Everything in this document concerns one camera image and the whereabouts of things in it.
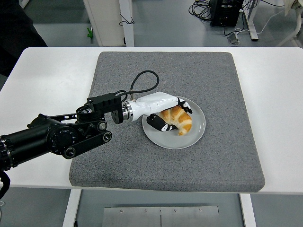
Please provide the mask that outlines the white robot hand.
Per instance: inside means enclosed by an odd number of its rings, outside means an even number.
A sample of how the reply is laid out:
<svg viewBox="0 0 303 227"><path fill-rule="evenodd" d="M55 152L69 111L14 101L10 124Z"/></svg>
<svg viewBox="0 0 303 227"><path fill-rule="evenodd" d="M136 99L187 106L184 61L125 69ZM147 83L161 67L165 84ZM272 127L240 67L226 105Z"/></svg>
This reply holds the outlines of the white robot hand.
<svg viewBox="0 0 303 227"><path fill-rule="evenodd" d="M163 92L156 92L128 101L129 120L135 121L145 115L147 123L158 131L178 129L179 136L192 128L192 110L184 99Z"/></svg>

